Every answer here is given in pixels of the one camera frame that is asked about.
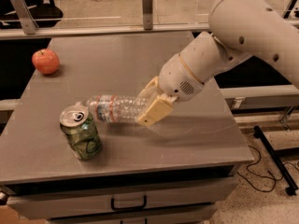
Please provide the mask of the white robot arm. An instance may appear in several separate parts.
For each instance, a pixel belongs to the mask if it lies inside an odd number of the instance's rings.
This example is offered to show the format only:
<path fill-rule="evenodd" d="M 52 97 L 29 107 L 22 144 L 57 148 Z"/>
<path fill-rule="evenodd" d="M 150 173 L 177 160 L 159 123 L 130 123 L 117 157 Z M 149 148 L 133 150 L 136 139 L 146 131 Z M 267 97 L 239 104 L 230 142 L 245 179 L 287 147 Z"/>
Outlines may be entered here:
<path fill-rule="evenodd" d="M 139 93 L 148 103 L 137 115 L 137 123 L 150 126 L 164 119 L 175 102 L 191 100 L 214 76 L 250 56 L 299 86 L 299 30 L 264 0 L 216 0 L 208 25 L 208 33 L 201 33 L 175 54 Z"/>

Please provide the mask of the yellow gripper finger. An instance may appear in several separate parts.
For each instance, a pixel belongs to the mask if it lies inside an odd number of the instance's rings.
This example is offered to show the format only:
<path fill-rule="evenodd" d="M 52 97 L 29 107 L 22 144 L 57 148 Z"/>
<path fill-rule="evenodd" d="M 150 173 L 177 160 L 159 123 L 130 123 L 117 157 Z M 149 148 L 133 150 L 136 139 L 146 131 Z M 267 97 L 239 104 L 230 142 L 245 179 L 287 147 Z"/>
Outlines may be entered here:
<path fill-rule="evenodd" d="M 159 87 L 159 78 L 154 77 L 148 85 L 138 94 L 138 98 L 150 99 L 160 95 L 162 90 Z"/>
<path fill-rule="evenodd" d="M 176 96 L 157 95 L 150 104 L 137 116 L 136 122 L 143 126 L 151 126 L 167 117 L 174 110 Z"/>

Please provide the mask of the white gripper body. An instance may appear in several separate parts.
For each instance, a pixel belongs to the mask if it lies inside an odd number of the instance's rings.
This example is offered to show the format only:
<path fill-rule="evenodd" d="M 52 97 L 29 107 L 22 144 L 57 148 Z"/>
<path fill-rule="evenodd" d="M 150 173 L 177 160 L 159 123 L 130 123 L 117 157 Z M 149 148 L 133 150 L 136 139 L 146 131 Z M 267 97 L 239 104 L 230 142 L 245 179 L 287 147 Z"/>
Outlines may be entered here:
<path fill-rule="evenodd" d="M 163 93 L 177 97 L 180 102 L 191 100 L 204 88 L 204 84 L 194 77 L 179 54 L 162 67 L 158 83 Z"/>

